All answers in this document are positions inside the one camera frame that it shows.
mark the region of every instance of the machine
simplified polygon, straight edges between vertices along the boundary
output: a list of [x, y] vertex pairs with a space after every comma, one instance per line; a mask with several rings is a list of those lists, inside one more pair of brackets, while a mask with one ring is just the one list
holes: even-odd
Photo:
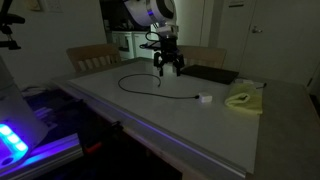
[[[141, 45], [141, 48], [158, 51], [154, 55], [154, 66], [159, 69], [160, 76], [163, 75], [163, 65], [168, 62], [173, 63], [179, 76], [180, 68], [184, 66], [184, 61], [183, 55], [179, 54], [177, 49], [178, 26], [176, 26], [175, 5], [173, 1], [123, 0], [123, 2], [132, 18], [138, 24], [141, 26], [154, 25], [156, 27], [156, 32], [149, 32], [148, 34], [157, 35], [158, 40], [152, 40], [146, 36], [150, 42]], [[6, 41], [0, 41], [0, 48], [17, 50], [20, 47], [13, 40], [9, 25], [15, 23], [23, 24], [25, 19], [14, 14], [8, 14], [11, 3], [12, 0], [4, 0], [0, 12], [0, 31], [8, 38]], [[16, 171], [14, 168], [18, 168], [20, 174], [23, 173], [23, 168], [30, 170], [31, 167], [26, 168], [26, 166], [30, 165], [31, 162], [39, 163], [39, 159], [47, 162], [46, 159], [50, 157], [41, 156], [41, 158], [34, 158], [36, 155], [33, 156], [34, 152], [37, 151], [35, 147], [45, 138], [47, 133], [48, 127], [35, 117], [33, 111], [24, 101], [0, 56], [0, 178], [2, 173]], [[74, 157], [78, 157], [81, 153], [79, 153], [77, 139], [71, 137], [69, 141], [71, 142], [70, 147], [77, 147], [73, 153], [75, 154]], [[43, 152], [43, 154], [49, 154], [51, 158], [56, 155], [46, 152]]]

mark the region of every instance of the dark floor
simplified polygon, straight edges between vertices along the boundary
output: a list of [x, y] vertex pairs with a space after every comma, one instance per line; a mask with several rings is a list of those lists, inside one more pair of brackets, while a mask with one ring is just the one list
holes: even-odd
[[81, 145], [90, 146], [102, 142], [102, 147], [85, 156], [49, 172], [38, 180], [60, 179], [139, 179], [179, 180], [182, 174], [166, 164], [139, 142], [126, 135], [121, 128], [114, 129], [108, 121], [89, 110], [85, 103], [77, 101], [62, 91], [47, 92], [28, 99], [34, 109], [47, 107], [53, 113], [44, 121], [55, 123], [41, 143], [46, 144], [70, 134], [78, 133]]
[[317, 110], [318, 116], [320, 117], [320, 103], [319, 103], [317, 97], [314, 96], [314, 95], [310, 95], [310, 98], [311, 98], [311, 101], [312, 101], [312, 103], [313, 103], [313, 106], [314, 106], [314, 107], [316, 108], [316, 110]]

